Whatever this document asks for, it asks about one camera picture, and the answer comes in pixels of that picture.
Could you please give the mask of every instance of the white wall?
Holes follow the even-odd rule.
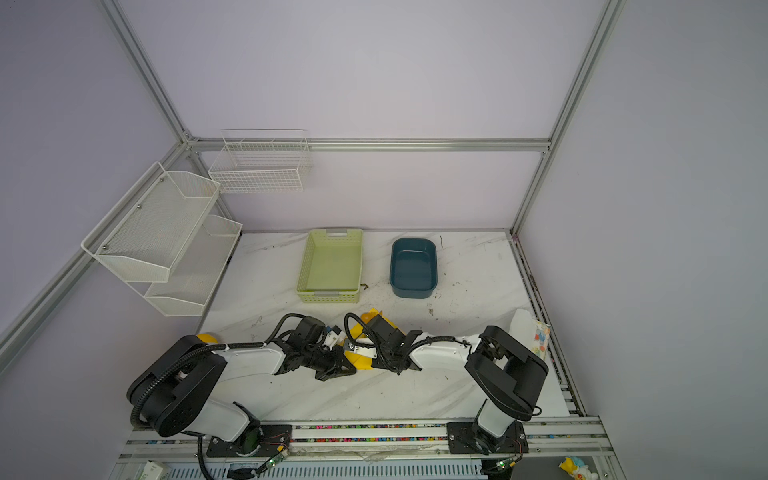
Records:
[[[627,3],[521,239],[630,479],[765,478],[768,4]]]
[[[173,144],[95,2],[0,3],[0,331]],[[106,478],[127,386],[195,326],[91,268],[0,379],[0,477]]]
[[[548,137],[604,0],[123,0],[187,127]]]
[[[205,152],[211,164],[215,152]],[[304,192],[225,194],[245,230],[508,228],[536,152],[318,152]]]

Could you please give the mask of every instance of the table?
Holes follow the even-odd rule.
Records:
[[[428,238],[437,246],[438,286],[424,300],[403,299],[389,285],[392,242]],[[342,325],[346,312],[381,310],[403,332],[465,336],[487,325],[504,329],[516,309],[531,311],[504,231],[365,232],[360,303],[303,303],[296,295],[306,233],[245,233],[240,238],[200,331],[224,342],[265,339],[288,312]],[[293,328],[297,319],[286,321]],[[569,416],[551,360],[538,400],[544,417]],[[247,407],[267,421],[359,419],[466,419],[485,394],[465,372],[360,370],[319,382],[299,368],[281,376],[248,376],[219,382],[213,396]]]

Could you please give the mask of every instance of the robotic arm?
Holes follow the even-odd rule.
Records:
[[[277,335],[290,316],[298,316],[299,325]],[[352,329],[350,319],[357,322]],[[320,381],[353,375],[358,368],[397,374],[406,369],[465,369],[491,400],[463,430],[462,444],[469,452],[504,451],[510,435],[517,437],[515,420],[538,415],[535,404],[548,367],[497,326],[466,337],[418,330],[405,334],[381,315],[364,322],[348,313],[344,327],[342,332],[291,313],[263,343],[217,344],[184,336],[131,384],[131,422],[149,425],[163,437],[180,432],[213,435],[230,444],[231,452],[250,455],[263,437],[260,421],[236,402],[211,398],[214,386],[240,376],[282,375],[301,366],[315,370]],[[498,366],[500,360],[506,364]]]

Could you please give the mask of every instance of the blue object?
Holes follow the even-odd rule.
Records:
[[[400,238],[392,244],[389,283],[402,298],[427,298],[437,286],[437,247],[426,238]]]

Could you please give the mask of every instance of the white wire basket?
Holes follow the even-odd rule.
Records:
[[[303,191],[312,170],[304,130],[222,130],[208,173],[226,194]]]
[[[149,173],[157,179],[106,239],[91,245],[97,226],[81,243],[125,283],[168,282],[219,197],[219,183],[200,175],[160,164]]]
[[[203,315],[242,228],[241,223],[208,215],[170,279],[152,283],[143,297],[165,316]]]

